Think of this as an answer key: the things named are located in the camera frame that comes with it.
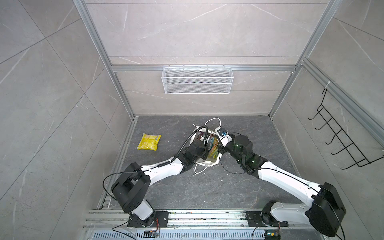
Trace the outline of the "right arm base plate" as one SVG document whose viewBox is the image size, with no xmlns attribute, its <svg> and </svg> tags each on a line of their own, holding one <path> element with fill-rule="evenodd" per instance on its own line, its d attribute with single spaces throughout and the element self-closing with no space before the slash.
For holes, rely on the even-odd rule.
<svg viewBox="0 0 384 240">
<path fill-rule="evenodd" d="M 245 211 L 249 227 L 288 227 L 287 221 L 278 222 L 271 214 L 262 211 Z"/>
</svg>

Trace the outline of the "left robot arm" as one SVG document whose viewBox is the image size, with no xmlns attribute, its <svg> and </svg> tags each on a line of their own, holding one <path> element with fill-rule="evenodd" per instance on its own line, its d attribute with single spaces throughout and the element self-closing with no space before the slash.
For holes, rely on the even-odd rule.
<svg viewBox="0 0 384 240">
<path fill-rule="evenodd" d="M 156 212 L 145 195 L 149 187 L 165 178 L 189 171 L 193 165 L 208 153 L 207 126 L 198 127 L 169 160 L 148 166 L 136 162 L 130 164 L 112 184 L 107 194 L 116 200 L 125 213 L 137 217 L 141 225 L 149 227 L 156 218 Z"/>
</svg>

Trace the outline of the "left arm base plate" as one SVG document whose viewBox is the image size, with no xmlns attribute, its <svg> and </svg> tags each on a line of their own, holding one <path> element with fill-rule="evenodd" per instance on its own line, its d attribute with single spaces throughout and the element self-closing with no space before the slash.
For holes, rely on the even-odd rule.
<svg viewBox="0 0 384 240">
<path fill-rule="evenodd" d="M 159 211 L 152 213 L 147 219 L 141 220 L 137 215 L 131 214 L 129 217 L 129 221 L 127 223 L 128 227 L 136 227 L 136 228 L 166 228 L 168 226 L 169 221 L 169 212 L 167 211 Z"/>
</svg>

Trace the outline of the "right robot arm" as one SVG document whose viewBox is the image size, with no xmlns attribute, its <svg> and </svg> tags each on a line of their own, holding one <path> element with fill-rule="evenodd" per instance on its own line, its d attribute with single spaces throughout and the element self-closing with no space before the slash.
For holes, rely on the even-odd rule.
<svg viewBox="0 0 384 240">
<path fill-rule="evenodd" d="M 274 165 L 253 151 L 245 135 L 218 135 L 218 150 L 229 153 L 241 169 L 257 179 L 267 181 L 300 200 L 299 204 L 269 201 L 260 213 L 265 226 L 281 222 L 310 225 L 327 237 L 337 236 L 347 210 L 337 189 L 329 183 L 322 185 L 295 176 Z"/>
</svg>

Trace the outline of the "yellow snack packet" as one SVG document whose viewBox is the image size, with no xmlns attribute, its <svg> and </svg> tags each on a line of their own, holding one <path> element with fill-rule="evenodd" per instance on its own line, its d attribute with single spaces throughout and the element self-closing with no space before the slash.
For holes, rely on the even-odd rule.
<svg viewBox="0 0 384 240">
<path fill-rule="evenodd" d="M 138 150 L 151 150 L 157 151 L 158 143 L 162 135 L 148 135 L 143 134 L 142 139 L 137 147 Z"/>
</svg>

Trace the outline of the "floral paper bag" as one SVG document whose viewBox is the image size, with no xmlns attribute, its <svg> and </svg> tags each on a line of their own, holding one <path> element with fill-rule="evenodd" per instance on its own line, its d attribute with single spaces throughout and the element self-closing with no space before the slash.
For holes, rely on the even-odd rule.
<svg viewBox="0 0 384 240">
<path fill-rule="evenodd" d="M 193 135 L 193 139 L 190 141 L 191 144 L 194 140 L 199 140 L 203 142 L 206 147 L 204 155 L 196 161 L 196 165 L 194 167 L 196 175 L 203 173 L 207 168 L 218 165 L 221 161 L 221 157 L 225 153 L 225 146 L 233 140 L 229 133 L 222 128 L 222 121 L 220 118 L 212 118 L 206 121 L 205 125 L 213 120 L 218 120 L 219 126 L 215 128 L 215 130 L 208 130 L 206 140 L 206 131 L 199 130 Z"/>
</svg>

